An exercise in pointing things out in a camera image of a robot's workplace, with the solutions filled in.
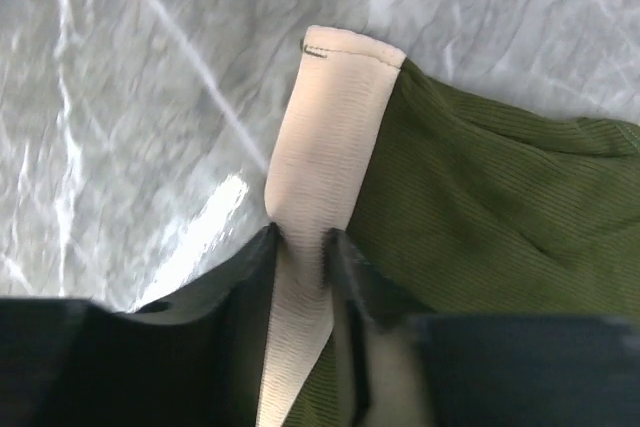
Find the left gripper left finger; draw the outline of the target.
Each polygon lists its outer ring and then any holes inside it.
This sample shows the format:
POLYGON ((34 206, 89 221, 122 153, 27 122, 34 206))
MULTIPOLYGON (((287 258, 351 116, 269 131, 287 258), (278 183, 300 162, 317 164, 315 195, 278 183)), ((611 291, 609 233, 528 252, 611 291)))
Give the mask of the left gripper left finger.
POLYGON ((252 426, 278 229, 131 313, 79 298, 1 302, 5 426, 252 426))

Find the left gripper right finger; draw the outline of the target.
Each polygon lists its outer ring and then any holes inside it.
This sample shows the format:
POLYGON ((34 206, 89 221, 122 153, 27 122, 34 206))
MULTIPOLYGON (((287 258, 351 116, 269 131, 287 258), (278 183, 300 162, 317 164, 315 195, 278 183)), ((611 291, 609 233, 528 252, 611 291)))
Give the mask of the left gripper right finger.
POLYGON ((443 314, 329 231, 345 426, 635 426, 639 332, 610 316, 443 314))

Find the olive green underwear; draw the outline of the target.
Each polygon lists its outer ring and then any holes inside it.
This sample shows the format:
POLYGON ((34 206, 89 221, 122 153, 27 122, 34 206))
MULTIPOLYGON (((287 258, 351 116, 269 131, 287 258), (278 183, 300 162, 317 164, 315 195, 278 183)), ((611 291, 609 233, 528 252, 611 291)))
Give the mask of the olive green underwear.
POLYGON ((326 231, 444 312, 639 315, 639 129, 548 119, 312 26, 271 158, 280 228, 261 426, 339 422, 326 231))

